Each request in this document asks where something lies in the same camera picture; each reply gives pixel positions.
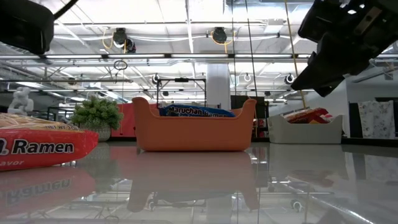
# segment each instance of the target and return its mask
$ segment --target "orange basket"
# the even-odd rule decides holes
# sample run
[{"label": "orange basket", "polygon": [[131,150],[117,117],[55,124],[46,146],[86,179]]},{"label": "orange basket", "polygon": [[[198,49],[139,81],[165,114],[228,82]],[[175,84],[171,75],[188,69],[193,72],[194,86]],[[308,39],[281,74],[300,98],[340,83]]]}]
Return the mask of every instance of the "orange basket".
[{"label": "orange basket", "polygon": [[132,99],[137,145],[145,151],[243,151],[250,146],[256,100],[234,118],[159,116],[146,99]]}]

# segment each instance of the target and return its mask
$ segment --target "ramen package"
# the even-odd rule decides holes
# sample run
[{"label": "ramen package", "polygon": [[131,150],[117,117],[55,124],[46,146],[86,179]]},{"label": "ramen package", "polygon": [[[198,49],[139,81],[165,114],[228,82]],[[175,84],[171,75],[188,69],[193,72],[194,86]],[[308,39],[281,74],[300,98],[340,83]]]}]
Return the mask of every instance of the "ramen package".
[{"label": "ramen package", "polygon": [[235,117],[230,111],[202,106],[169,105],[159,108],[161,116]]},{"label": "ramen package", "polygon": [[85,157],[98,134],[39,118],[0,113],[0,170],[46,167]]}]

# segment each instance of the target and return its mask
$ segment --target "white floor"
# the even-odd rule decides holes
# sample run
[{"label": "white floor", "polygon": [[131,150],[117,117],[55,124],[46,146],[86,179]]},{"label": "white floor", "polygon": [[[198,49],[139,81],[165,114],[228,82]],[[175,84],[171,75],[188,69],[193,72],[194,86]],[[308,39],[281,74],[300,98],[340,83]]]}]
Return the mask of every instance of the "white floor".
[{"label": "white floor", "polygon": [[398,159],[379,147],[255,143],[148,153],[101,143],[63,166],[0,172],[1,223],[397,223]]}]

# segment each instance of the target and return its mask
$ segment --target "plant pot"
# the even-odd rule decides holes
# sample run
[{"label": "plant pot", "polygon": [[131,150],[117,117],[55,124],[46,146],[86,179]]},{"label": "plant pot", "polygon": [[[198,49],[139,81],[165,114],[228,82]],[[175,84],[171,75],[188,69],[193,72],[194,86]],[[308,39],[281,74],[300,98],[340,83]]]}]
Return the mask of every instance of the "plant pot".
[{"label": "plant pot", "polygon": [[81,124],[80,128],[98,133],[98,142],[105,142],[111,137],[111,127],[108,124],[102,128],[87,128]]}]

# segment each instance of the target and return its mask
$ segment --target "potted plant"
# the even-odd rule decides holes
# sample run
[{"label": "potted plant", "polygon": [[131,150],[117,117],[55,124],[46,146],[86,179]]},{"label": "potted plant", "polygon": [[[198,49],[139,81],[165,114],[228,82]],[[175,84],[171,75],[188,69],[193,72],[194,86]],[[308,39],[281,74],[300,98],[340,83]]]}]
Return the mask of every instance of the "potted plant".
[{"label": "potted plant", "polygon": [[83,101],[83,105],[75,106],[72,123],[81,129],[98,133],[98,141],[107,141],[111,137],[111,128],[119,129],[123,114],[115,101],[99,99],[92,96],[90,100]]}]

